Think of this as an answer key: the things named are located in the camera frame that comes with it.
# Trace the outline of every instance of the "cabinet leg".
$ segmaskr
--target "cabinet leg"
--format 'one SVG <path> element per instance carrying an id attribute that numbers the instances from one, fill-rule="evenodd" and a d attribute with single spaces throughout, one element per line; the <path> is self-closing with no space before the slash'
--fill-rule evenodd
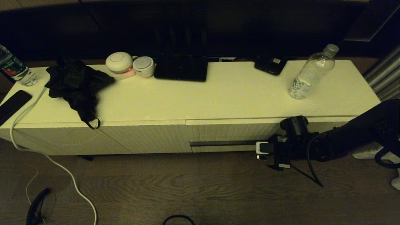
<path id="1" fill-rule="evenodd" d="M 93 156 L 90 155 L 77 155 L 79 158 L 85 159 L 87 161 L 93 161 Z"/>

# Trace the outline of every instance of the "black phone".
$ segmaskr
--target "black phone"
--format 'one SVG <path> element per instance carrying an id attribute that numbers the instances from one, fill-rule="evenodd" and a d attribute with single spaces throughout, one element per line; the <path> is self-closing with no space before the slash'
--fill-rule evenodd
<path id="1" fill-rule="evenodd" d="M 278 76 L 287 62 L 283 57 L 261 56 L 256 59 L 254 68 Z"/>
<path id="2" fill-rule="evenodd" d="M 0 105 L 0 126 L 3 125 L 11 116 L 14 115 L 22 106 L 24 106 L 32 95 L 23 90 L 17 91 L 7 101 Z"/>

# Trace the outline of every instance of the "white round device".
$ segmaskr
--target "white round device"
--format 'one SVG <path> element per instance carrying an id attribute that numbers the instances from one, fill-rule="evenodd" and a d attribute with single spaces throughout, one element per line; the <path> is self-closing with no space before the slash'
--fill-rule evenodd
<path id="1" fill-rule="evenodd" d="M 126 52 L 116 52 L 106 59 L 106 67 L 114 73 L 124 73 L 132 69 L 132 56 Z"/>
<path id="2" fill-rule="evenodd" d="M 133 61 L 133 69 L 142 77 L 153 76 L 155 68 L 153 59 L 148 56 L 142 56 Z"/>

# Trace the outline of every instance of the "water bottle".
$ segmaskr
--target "water bottle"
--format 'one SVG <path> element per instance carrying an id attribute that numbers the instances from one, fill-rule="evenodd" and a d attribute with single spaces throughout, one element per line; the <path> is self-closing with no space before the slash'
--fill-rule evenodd
<path id="1" fill-rule="evenodd" d="M 289 94 L 296 99 L 306 98 L 320 79 L 335 67 L 333 57 L 338 51 L 339 47 L 328 44 L 323 52 L 310 56 L 289 87 Z"/>
<path id="2" fill-rule="evenodd" d="M 5 75 L 12 77 L 25 86 L 32 86 L 37 76 L 21 60 L 15 57 L 6 47 L 0 44 L 0 69 Z"/>

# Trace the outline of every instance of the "cabinet door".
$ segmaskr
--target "cabinet door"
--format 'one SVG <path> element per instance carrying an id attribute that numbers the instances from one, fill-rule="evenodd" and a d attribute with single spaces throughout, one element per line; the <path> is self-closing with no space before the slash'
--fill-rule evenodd
<path id="1" fill-rule="evenodd" d="M 100 127 L 132 153 L 190 153 L 185 121 L 142 121 Z"/>
<path id="2" fill-rule="evenodd" d="M 51 155 L 114 155 L 131 152 L 101 130 L 88 127 L 20 129 L 51 146 Z"/>
<path id="3" fill-rule="evenodd" d="M 345 124 L 353 117 L 308 118 L 310 132 L 324 132 Z M 228 119 L 186 121 L 186 132 L 190 142 L 212 141 L 264 141 L 274 134 L 285 135 L 279 126 L 284 118 L 272 119 Z M 240 151 L 238 148 L 192 147 L 193 152 Z M 244 146 L 243 151 L 252 148 Z"/>
<path id="4" fill-rule="evenodd" d="M 11 142 L 10 130 L 0 129 L 0 137 Z M 36 139 L 26 133 L 23 133 L 20 129 L 14 130 L 14 139 L 18 145 L 34 150 L 46 153 L 48 155 L 57 155 L 59 151 L 56 147 L 49 145 L 39 139 Z"/>

